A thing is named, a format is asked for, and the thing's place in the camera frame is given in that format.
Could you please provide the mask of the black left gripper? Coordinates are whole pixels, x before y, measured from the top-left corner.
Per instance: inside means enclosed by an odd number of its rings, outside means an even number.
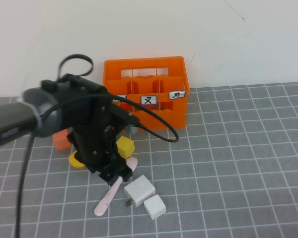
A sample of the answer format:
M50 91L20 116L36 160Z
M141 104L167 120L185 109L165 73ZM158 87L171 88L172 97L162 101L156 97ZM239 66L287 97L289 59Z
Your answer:
M107 99L92 99L90 109L87 119L73 126L68 135L76 149L75 158L91 173L99 172L109 186L118 177L128 181L133 170L118 153L116 144L117 135L127 125L119 118L123 110Z

